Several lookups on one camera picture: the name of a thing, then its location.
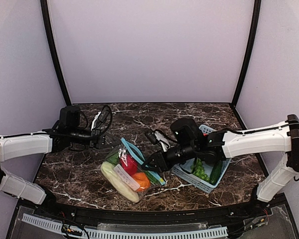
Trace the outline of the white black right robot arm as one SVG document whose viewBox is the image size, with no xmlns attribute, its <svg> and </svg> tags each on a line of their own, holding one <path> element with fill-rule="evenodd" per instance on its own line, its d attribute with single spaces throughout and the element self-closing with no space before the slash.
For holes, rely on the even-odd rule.
<svg viewBox="0 0 299 239">
<path fill-rule="evenodd" d="M 288 115 L 286 121 L 266 127 L 250 130 L 226 128 L 207 135 L 193 119 L 180 118 L 170 126 L 170 130 L 177 145 L 167 151 L 153 153 L 141 163 L 142 169 L 165 172 L 192 158 L 217 163 L 246 154 L 284 152 L 275 169 L 254 188 L 254 200 L 264 203 L 271 201 L 284 186 L 299 176 L 299 118 L 296 115 Z"/>
</svg>

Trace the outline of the orange fruit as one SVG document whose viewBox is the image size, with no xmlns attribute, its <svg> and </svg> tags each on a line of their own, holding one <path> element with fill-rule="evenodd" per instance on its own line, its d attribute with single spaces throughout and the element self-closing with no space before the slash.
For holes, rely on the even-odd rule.
<svg viewBox="0 0 299 239">
<path fill-rule="evenodd" d="M 132 178 L 139 184 L 139 188 L 136 190 L 137 192 L 144 192 L 151 187 L 150 180 L 143 172 L 137 172 L 132 175 Z"/>
</svg>

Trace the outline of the red tomato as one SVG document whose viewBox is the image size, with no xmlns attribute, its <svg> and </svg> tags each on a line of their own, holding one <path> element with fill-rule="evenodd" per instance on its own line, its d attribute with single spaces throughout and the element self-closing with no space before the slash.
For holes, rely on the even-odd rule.
<svg viewBox="0 0 299 239">
<path fill-rule="evenodd" d="M 130 176 L 137 173 L 137 162 L 129 154 L 125 154 L 120 157 L 120 164 Z"/>
</svg>

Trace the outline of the clear zip top bag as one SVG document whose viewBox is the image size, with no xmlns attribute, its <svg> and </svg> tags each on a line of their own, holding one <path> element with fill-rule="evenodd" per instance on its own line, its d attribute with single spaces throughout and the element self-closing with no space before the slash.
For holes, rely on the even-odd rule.
<svg viewBox="0 0 299 239">
<path fill-rule="evenodd" d="M 98 171 L 120 195 L 138 203 L 148 190 L 165 185 L 158 173 L 142 168 L 144 162 L 138 147 L 121 138 L 121 143 L 108 154 Z"/>
</svg>

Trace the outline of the white radish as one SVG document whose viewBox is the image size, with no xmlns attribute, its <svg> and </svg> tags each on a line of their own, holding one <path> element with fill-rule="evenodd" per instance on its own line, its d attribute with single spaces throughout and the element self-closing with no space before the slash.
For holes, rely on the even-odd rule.
<svg viewBox="0 0 299 239">
<path fill-rule="evenodd" d="M 140 197 L 133 191 L 114 171 L 114 165 L 105 161 L 100 166 L 101 173 L 110 182 L 110 184 L 127 200 L 138 203 Z"/>
</svg>

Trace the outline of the green leafy vegetable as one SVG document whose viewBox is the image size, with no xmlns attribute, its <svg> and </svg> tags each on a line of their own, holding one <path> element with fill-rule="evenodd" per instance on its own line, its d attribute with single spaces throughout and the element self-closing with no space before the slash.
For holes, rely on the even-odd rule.
<svg viewBox="0 0 299 239">
<path fill-rule="evenodd" d="M 117 164 L 120 163 L 120 157 L 119 157 L 119 153 L 113 153 L 111 155 L 108 155 L 106 158 L 106 161 L 111 163 L 112 165 L 116 166 Z"/>
</svg>

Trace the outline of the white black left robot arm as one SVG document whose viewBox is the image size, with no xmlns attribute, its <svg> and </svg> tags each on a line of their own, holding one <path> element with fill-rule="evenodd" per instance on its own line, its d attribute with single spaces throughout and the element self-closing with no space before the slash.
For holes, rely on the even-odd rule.
<svg viewBox="0 0 299 239">
<path fill-rule="evenodd" d="M 0 191 L 36 205 L 50 205 L 56 201 L 50 190 L 10 173 L 1 163 L 23 156 L 57 153 L 66 148 L 74 151 L 74 144 L 94 149 L 120 144 L 117 137 L 108 133 L 113 121 L 109 105 L 104 105 L 92 122 L 85 121 L 84 127 L 80 126 L 81 117 L 85 114 L 79 106 L 66 106 L 60 110 L 59 120 L 50 129 L 0 135 Z"/>
</svg>

